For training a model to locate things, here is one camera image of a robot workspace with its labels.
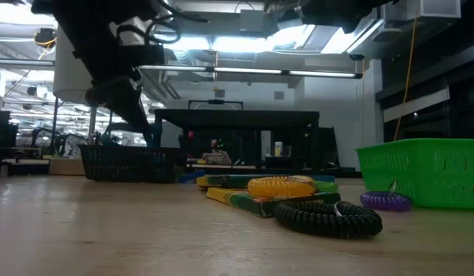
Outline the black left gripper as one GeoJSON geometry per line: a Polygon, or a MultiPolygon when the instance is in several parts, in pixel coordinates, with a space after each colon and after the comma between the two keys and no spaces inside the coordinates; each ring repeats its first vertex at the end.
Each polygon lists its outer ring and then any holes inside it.
{"type": "Polygon", "coordinates": [[[110,123],[107,130],[141,133],[150,148],[155,147],[153,128],[140,105],[143,65],[163,65],[161,45],[84,44],[74,46],[74,58],[85,67],[90,79],[76,89],[74,102],[91,106],[106,105],[123,119],[110,123]]]}

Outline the black plastic slotted basket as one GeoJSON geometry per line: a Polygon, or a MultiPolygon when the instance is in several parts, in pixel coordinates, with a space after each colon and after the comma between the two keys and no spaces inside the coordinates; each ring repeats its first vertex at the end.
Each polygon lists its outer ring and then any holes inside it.
{"type": "Polygon", "coordinates": [[[169,183],[176,167],[186,165],[177,148],[83,145],[81,158],[87,179],[98,182],[169,183]]]}

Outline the Crayola crayon box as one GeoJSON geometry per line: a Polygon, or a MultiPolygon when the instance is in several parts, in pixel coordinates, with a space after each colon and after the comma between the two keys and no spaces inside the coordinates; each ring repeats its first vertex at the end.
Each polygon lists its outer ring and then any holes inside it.
{"type": "Polygon", "coordinates": [[[267,198],[250,195],[244,189],[223,189],[216,187],[208,188],[206,197],[260,218],[271,218],[275,206],[281,202],[311,200],[319,203],[335,203],[341,200],[341,196],[337,192],[319,192],[302,197],[267,198]]]}
{"type": "Polygon", "coordinates": [[[196,184],[201,190],[207,190],[210,187],[219,187],[225,189],[245,189],[248,183],[253,179],[296,181],[314,186],[314,180],[308,176],[288,176],[288,175],[218,175],[218,176],[200,176],[196,178],[196,184]]]}

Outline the yellow coil wristband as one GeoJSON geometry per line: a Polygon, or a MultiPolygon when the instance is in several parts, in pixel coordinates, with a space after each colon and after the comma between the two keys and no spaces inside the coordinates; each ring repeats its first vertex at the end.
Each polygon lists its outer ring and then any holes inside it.
{"type": "Polygon", "coordinates": [[[247,184],[249,194],[257,197],[302,197],[319,191],[309,176],[267,176],[251,179],[247,184]]]}

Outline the green coil wristband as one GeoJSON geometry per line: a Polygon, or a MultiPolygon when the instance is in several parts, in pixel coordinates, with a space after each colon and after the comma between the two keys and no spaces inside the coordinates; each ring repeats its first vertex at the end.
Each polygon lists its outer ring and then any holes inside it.
{"type": "Polygon", "coordinates": [[[338,186],[335,182],[315,181],[314,184],[319,192],[338,192],[338,186]]]}

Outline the black coil wristband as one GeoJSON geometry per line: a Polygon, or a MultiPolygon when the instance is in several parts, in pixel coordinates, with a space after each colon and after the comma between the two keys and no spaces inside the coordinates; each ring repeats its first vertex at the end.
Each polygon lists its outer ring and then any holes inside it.
{"type": "Polygon", "coordinates": [[[329,238],[370,238],[383,230],[382,218],[374,210],[343,202],[281,202],[273,216],[293,231],[329,238]]]}

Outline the purple coil wristband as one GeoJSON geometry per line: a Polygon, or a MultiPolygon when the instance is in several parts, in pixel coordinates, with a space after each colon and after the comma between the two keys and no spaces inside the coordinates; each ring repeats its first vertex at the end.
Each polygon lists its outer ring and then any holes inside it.
{"type": "Polygon", "coordinates": [[[412,201],[406,196],[396,192],[397,181],[394,180],[386,191],[370,191],[360,196],[363,206],[370,209],[388,212],[408,212],[411,210],[412,201]]]}

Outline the green plastic slotted basket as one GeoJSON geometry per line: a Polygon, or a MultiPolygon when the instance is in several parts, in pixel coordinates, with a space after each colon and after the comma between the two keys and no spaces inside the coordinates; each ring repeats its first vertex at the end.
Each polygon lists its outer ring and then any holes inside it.
{"type": "Polygon", "coordinates": [[[394,184],[419,207],[474,210],[474,139],[406,139],[356,152],[368,191],[394,184]]]}

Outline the black mesh desk riser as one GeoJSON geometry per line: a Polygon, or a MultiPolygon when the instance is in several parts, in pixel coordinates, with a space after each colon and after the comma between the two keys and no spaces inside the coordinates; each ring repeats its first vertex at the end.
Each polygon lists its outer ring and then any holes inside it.
{"type": "MultiPolygon", "coordinates": [[[[189,110],[189,109],[158,109],[154,111],[158,120],[166,120],[184,132],[199,129],[222,130],[287,130],[298,145],[299,132],[305,127],[311,128],[312,139],[318,137],[320,114],[314,111],[280,111],[280,110],[189,110]]],[[[232,166],[228,169],[219,167],[224,173],[237,174],[289,174],[320,172],[319,146],[313,143],[310,168],[300,167],[299,155],[293,152],[292,167],[289,169],[271,169],[259,166],[232,166]]]]}

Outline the white paper towel roll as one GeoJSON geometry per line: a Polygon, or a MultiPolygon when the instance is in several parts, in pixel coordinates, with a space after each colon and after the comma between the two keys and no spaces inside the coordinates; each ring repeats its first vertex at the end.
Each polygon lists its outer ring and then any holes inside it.
{"type": "MultiPolygon", "coordinates": [[[[68,104],[84,106],[89,111],[87,142],[94,143],[97,108],[89,107],[85,99],[92,78],[83,63],[74,57],[74,48],[59,25],[57,29],[53,95],[68,104]]],[[[53,158],[50,174],[56,176],[84,176],[81,158],[53,158]]]]}

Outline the person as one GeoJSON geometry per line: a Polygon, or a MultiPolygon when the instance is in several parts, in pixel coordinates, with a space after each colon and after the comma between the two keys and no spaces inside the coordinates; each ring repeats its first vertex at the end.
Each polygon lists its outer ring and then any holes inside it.
{"type": "Polygon", "coordinates": [[[209,153],[204,153],[202,158],[206,161],[207,164],[213,165],[231,165],[232,161],[229,157],[229,154],[222,149],[221,144],[218,140],[213,139],[211,141],[211,151],[209,153]]]}

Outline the long ceiling light bar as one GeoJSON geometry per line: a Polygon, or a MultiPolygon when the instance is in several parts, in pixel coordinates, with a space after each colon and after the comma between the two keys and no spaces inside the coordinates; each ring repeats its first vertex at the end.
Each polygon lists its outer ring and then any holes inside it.
{"type": "Polygon", "coordinates": [[[326,77],[361,79],[361,73],[344,73],[334,71],[300,71],[300,70],[280,70],[245,67],[203,67],[203,66],[181,66],[181,65],[141,65],[139,69],[156,71],[178,71],[178,72],[205,72],[205,73],[227,73],[227,74],[264,74],[276,76],[292,77],[326,77]]]}

